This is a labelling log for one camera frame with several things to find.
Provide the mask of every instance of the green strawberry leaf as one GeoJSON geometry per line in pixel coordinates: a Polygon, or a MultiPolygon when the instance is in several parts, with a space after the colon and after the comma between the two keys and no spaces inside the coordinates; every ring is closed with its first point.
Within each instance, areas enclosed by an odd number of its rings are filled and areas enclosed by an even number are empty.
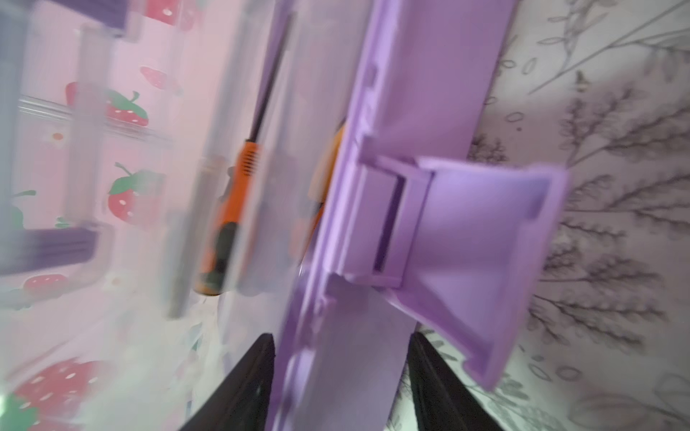
{"type": "Polygon", "coordinates": [[[130,177],[134,181],[132,190],[139,194],[160,194],[165,177],[163,174],[142,169],[130,177]]]}
{"type": "Polygon", "coordinates": [[[138,92],[135,91],[134,97],[132,100],[129,100],[115,90],[108,90],[108,98],[110,99],[110,105],[115,109],[132,111],[138,115],[139,118],[144,120],[148,119],[148,114],[146,114],[146,111],[141,106],[134,103],[134,101],[139,98],[138,92]]]}
{"type": "Polygon", "coordinates": [[[21,408],[26,403],[25,399],[11,394],[4,401],[4,409],[0,416],[0,430],[26,431],[36,423],[38,409],[21,408]]]}
{"type": "Polygon", "coordinates": [[[148,114],[146,114],[146,111],[141,106],[132,103],[132,105],[127,109],[134,111],[134,113],[136,115],[139,115],[139,118],[141,118],[142,120],[148,120],[148,114]]]}
{"type": "Polygon", "coordinates": [[[108,194],[120,194],[124,193],[127,190],[134,189],[136,184],[135,176],[132,175],[130,177],[122,177],[118,178],[115,180],[114,183],[112,183],[112,187],[110,188],[110,191],[108,194]]]}
{"type": "Polygon", "coordinates": [[[58,217],[55,219],[55,227],[58,229],[64,229],[69,228],[70,224],[67,223],[67,220],[65,220],[63,217],[58,217]]]}
{"type": "Polygon", "coordinates": [[[132,103],[129,101],[129,99],[127,99],[122,94],[119,94],[115,90],[108,90],[108,99],[110,100],[110,104],[114,108],[120,109],[123,111],[129,110],[129,105],[132,103]]]}
{"type": "Polygon", "coordinates": [[[24,229],[24,213],[16,206],[10,207],[12,229],[24,229]]]}

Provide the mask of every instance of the screwdriver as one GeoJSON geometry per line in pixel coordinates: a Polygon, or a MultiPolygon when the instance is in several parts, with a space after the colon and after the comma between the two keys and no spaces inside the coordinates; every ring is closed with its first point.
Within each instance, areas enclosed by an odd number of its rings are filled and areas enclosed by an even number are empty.
{"type": "Polygon", "coordinates": [[[216,222],[217,236],[213,249],[209,250],[204,258],[201,281],[195,284],[195,291],[197,293],[208,296],[222,293],[223,282],[225,281],[228,263],[232,257],[233,244],[239,228],[239,221],[242,217],[242,210],[251,188],[254,173],[258,167],[259,146],[257,145],[257,139],[266,115],[268,101],[275,85],[280,63],[285,53],[293,18],[293,14],[290,14],[281,34],[276,56],[270,66],[266,91],[259,101],[257,115],[254,118],[249,138],[245,140],[244,147],[237,156],[233,174],[230,178],[231,185],[228,185],[228,198],[222,203],[220,216],[216,222]]]}
{"type": "MultiPolygon", "coordinates": [[[[309,185],[308,198],[310,204],[313,205],[312,208],[315,208],[315,211],[313,212],[313,215],[311,217],[298,219],[293,225],[292,231],[290,233],[290,243],[288,249],[289,255],[293,259],[301,259],[304,256],[306,246],[310,243],[311,238],[314,235],[316,226],[318,225],[323,215],[324,204],[326,203],[326,198],[328,196],[328,186],[331,182],[331,177],[333,175],[333,170],[335,168],[335,161],[340,148],[340,143],[342,141],[344,129],[345,123],[343,121],[342,125],[335,134],[331,145],[322,155],[321,159],[319,160],[319,164],[317,165],[317,169],[312,175],[309,185]]],[[[256,163],[255,156],[243,156],[242,154],[240,154],[240,157],[238,157],[238,159],[243,159],[244,161],[251,160],[252,163],[256,163]]],[[[237,168],[228,169],[228,175],[234,177],[235,171],[237,171],[237,168]]],[[[228,190],[233,190],[235,188],[235,184],[232,179],[230,180],[230,182],[232,183],[232,185],[228,184],[226,194],[231,197],[233,196],[233,192],[228,192],[228,190]]],[[[204,279],[204,282],[201,285],[197,286],[198,293],[205,295],[218,295],[221,293],[222,282],[224,280],[225,275],[221,268],[227,268],[227,263],[231,254],[231,248],[233,246],[233,240],[237,232],[237,226],[237,222],[230,222],[224,223],[224,225],[220,228],[218,239],[216,242],[216,248],[213,250],[215,254],[213,254],[210,258],[215,259],[213,263],[216,266],[214,266],[213,268],[207,267],[210,268],[210,270],[207,271],[207,273],[205,274],[206,278],[204,279]]]]}

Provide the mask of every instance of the pink strawberry wallpaper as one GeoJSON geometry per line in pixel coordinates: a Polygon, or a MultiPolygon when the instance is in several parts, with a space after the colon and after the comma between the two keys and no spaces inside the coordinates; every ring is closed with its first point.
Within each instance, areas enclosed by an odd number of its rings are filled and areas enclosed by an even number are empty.
{"type": "MultiPolygon", "coordinates": [[[[205,0],[150,0],[136,43],[116,41],[108,82],[107,116],[170,136],[180,115],[184,94],[177,79],[189,64],[188,49],[199,43],[205,0]],[[173,27],[179,22],[180,31],[173,27]]],[[[39,1],[32,16],[26,47],[22,94],[72,106],[77,88],[81,27],[88,18],[55,3],[39,1]]],[[[23,114],[14,160],[12,224],[15,229],[68,228],[63,187],[68,169],[70,128],[67,123],[23,114]]],[[[142,141],[107,134],[97,179],[95,219],[114,226],[116,268],[128,254],[127,232],[148,230],[161,216],[166,176],[160,172],[164,152],[151,152],[142,141]]],[[[69,280],[76,266],[2,278],[2,289],[28,294],[51,289],[69,280]]],[[[113,296],[105,285],[117,284],[108,275],[94,288],[15,310],[0,322],[3,378],[12,394],[0,428],[12,431],[80,430],[70,423],[82,401],[104,377],[107,361],[102,324],[113,296]]]]}

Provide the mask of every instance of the lavender plastic panel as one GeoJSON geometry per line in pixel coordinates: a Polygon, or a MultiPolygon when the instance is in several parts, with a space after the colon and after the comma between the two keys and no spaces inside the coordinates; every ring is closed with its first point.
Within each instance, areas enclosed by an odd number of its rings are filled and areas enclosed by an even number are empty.
{"type": "Polygon", "coordinates": [[[433,180],[402,286],[385,294],[461,350],[470,377],[491,389],[541,273],[567,171],[434,159],[420,167],[433,180]]]}
{"type": "Polygon", "coordinates": [[[267,429],[380,431],[385,424],[415,320],[377,290],[333,275],[356,216],[359,163],[466,156],[514,4],[375,2],[304,302],[288,325],[296,334],[279,348],[277,363],[291,363],[267,429]],[[315,324],[320,317],[323,325],[315,324]]]}
{"type": "Polygon", "coordinates": [[[272,430],[274,421],[276,420],[278,409],[287,409],[289,400],[284,401],[284,391],[286,389],[286,377],[288,375],[288,364],[290,360],[295,356],[295,346],[300,345],[297,342],[297,327],[305,322],[302,313],[302,306],[304,304],[304,294],[306,291],[306,284],[309,279],[309,274],[311,272],[311,263],[314,258],[314,247],[316,238],[319,234],[320,225],[317,225],[314,229],[314,235],[310,243],[308,244],[306,253],[304,254],[304,259],[302,259],[302,264],[299,266],[299,273],[297,275],[297,280],[295,281],[295,289],[293,291],[293,298],[290,302],[290,307],[288,309],[285,324],[283,326],[283,337],[278,343],[276,353],[275,353],[275,367],[273,371],[273,384],[270,390],[270,404],[268,405],[268,418],[266,420],[266,430],[272,430]]]}
{"type": "Polygon", "coordinates": [[[392,1],[400,24],[378,52],[375,139],[365,152],[464,158],[489,91],[515,0],[392,1]]]}
{"type": "Polygon", "coordinates": [[[87,228],[18,232],[3,241],[2,247],[11,252],[5,253],[0,275],[87,262],[94,256],[97,239],[98,232],[87,228]]]}
{"type": "Polygon", "coordinates": [[[128,0],[53,0],[111,28],[124,30],[128,0]]]}

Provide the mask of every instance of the orange screwdriver handle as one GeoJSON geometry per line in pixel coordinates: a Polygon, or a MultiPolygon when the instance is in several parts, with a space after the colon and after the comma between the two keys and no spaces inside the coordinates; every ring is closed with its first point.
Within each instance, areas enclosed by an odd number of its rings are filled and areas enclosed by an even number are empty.
{"type": "Polygon", "coordinates": [[[237,156],[228,200],[222,204],[223,210],[215,224],[217,236],[213,248],[206,254],[202,280],[195,287],[200,294],[221,294],[242,211],[258,162],[259,146],[255,142],[245,141],[242,151],[237,156]]]}
{"type": "Polygon", "coordinates": [[[328,196],[328,188],[331,185],[331,177],[335,169],[335,161],[338,157],[338,151],[340,151],[340,143],[342,142],[344,131],[345,123],[340,126],[340,129],[333,137],[331,145],[321,156],[316,171],[314,171],[314,175],[311,177],[307,196],[316,208],[311,218],[298,219],[293,225],[289,245],[290,257],[293,259],[301,259],[304,256],[316,226],[324,214],[324,204],[328,196]]]}

